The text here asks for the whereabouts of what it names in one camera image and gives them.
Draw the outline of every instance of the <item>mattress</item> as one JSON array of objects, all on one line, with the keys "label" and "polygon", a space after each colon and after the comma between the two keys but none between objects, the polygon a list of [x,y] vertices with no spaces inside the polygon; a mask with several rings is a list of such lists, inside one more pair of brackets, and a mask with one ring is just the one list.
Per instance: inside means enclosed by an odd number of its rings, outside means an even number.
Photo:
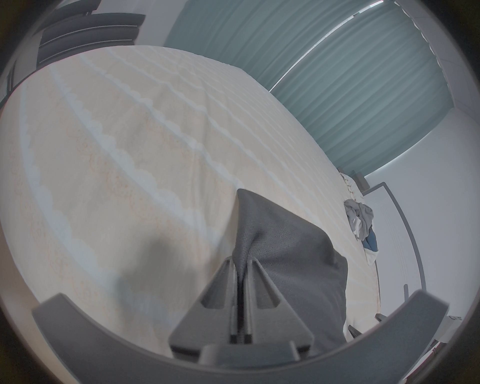
[{"label": "mattress", "polygon": [[15,90],[0,146],[1,224],[40,302],[63,292],[170,356],[170,332],[231,255],[245,188],[328,234],[348,261],[347,323],[376,324],[376,271],[350,230],[344,180],[238,68],[161,47],[76,55]]}]

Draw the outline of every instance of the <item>dark gray fabric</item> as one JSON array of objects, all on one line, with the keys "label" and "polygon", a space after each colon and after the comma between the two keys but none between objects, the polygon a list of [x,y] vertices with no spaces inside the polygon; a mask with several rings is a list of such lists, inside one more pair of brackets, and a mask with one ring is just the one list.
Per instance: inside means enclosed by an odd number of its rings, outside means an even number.
[{"label": "dark gray fabric", "polygon": [[343,205],[345,206],[345,212],[347,213],[348,222],[350,223],[352,231],[355,231],[355,217],[358,217],[361,220],[359,239],[364,241],[368,236],[370,227],[372,226],[373,210],[368,205],[357,203],[353,199],[345,200]]},{"label": "dark gray fabric", "polygon": [[281,206],[238,190],[239,223],[232,257],[243,281],[249,257],[257,258],[326,353],[346,343],[347,260],[325,232]]}]

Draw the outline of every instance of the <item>crumpled gray clothing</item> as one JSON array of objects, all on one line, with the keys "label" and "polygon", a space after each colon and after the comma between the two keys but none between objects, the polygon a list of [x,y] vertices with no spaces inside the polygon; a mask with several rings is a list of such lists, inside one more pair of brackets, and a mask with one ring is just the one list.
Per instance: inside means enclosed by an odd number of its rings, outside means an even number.
[{"label": "crumpled gray clothing", "polygon": [[364,241],[368,236],[370,227],[372,226],[373,210],[368,205],[357,203],[353,199],[345,200],[343,205],[345,206],[345,212],[347,213],[348,222],[350,223],[352,231],[355,230],[355,217],[360,218],[359,239]]}]

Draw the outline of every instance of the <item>striped bedsheet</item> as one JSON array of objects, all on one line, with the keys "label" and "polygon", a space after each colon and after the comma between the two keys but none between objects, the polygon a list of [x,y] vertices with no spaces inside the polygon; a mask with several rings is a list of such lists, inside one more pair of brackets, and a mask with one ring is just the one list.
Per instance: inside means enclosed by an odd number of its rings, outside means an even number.
[{"label": "striped bedsheet", "polygon": [[15,90],[0,146],[1,223],[39,301],[63,292],[170,355],[169,333],[231,254],[245,188],[330,236],[348,260],[348,324],[376,324],[377,276],[348,225],[342,177],[238,68],[149,46],[76,55]]}]

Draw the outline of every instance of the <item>curtain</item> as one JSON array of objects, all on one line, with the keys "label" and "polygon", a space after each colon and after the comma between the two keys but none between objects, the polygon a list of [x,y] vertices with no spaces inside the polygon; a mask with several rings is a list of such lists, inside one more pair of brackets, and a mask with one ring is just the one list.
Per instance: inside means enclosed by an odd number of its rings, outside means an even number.
[{"label": "curtain", "polygon": [[[266,89],[373,1],[190,0],[166,46],[242,68]],[[442,69],[393,1],[357,14],[272,90],[336,167],[376,170],[453,107]]]}]

